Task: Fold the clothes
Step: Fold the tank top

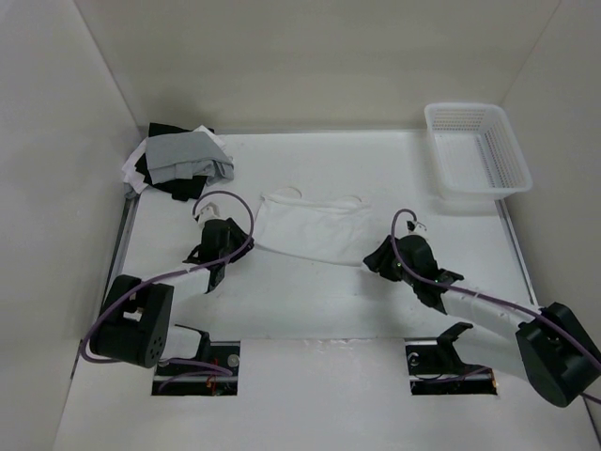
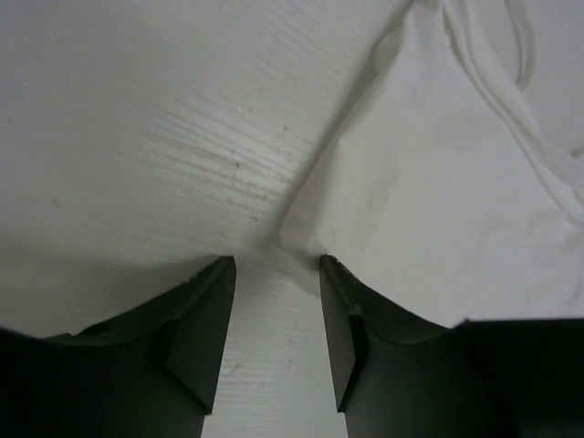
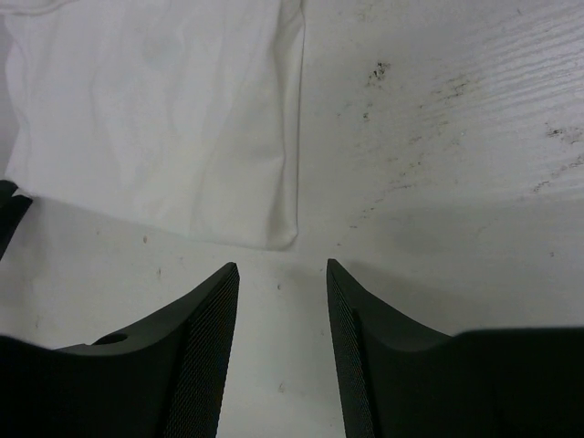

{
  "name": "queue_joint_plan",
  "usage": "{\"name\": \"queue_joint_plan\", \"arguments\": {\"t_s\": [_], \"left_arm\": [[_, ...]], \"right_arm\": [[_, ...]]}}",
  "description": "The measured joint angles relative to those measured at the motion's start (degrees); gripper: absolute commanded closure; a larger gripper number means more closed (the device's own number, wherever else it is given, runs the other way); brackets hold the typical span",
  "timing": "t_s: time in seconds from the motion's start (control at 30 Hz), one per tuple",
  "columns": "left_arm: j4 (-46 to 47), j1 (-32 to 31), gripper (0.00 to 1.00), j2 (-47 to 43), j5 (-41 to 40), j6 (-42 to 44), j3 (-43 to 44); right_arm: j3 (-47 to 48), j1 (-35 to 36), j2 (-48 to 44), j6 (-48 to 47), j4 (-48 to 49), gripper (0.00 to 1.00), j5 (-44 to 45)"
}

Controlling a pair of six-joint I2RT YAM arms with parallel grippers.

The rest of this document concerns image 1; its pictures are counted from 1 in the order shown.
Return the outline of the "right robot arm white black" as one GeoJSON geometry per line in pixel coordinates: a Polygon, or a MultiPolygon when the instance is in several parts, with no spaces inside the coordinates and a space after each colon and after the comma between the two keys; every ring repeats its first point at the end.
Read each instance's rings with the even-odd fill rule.
{"type": "Polygon", "coordinates": [[[382,278],[409,285],[418,300],[459,320],[442,333],[438,365],[498,369],[527,381],[550,404],[564,408],[600,377],[600,350],[572,310],[553,303],[535,310],[498,300],[441,268],[423,237],[387,237],[363,260],[382,278]]]}

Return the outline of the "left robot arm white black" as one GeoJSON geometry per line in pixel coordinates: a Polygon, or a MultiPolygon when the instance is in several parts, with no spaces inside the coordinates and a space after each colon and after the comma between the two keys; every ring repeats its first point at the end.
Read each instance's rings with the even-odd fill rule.
{"type": "Polygon", "coordinates": [[[188,373],[203,373],[210,364],[210,350],[200,344],[200,332],[175,325],[172,310],[178,303],[214,291],[224,280],[226,266],[253,248],[252,234],[233,219],[205,221],[201,241],[183,268],[146,281],[126,274],[114,280],[82,355],[88,362],[143,368],[176,359],[188,373]]]}

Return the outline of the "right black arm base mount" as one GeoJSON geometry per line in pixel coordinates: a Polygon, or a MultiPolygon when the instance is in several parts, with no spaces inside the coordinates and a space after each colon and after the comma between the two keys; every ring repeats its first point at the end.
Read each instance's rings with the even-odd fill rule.
{"type": "Polygon", "coordinates": [[[458,337],[472,325],[458,322],[436,338],[405,342],[409,389],[413,396],[460,396],[498,394],[493,371],[466,364],[454,348],[458,337]]]}

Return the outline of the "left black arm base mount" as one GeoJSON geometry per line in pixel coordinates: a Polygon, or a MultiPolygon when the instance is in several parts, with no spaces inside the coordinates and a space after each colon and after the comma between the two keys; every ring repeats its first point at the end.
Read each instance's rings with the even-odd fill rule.
{"type": "Polygon", "coordinates": [[[214,341],[209,333],[172,326],[156,366],[155,397],[234,397],[239,389],[241,345],[214,341]]]}

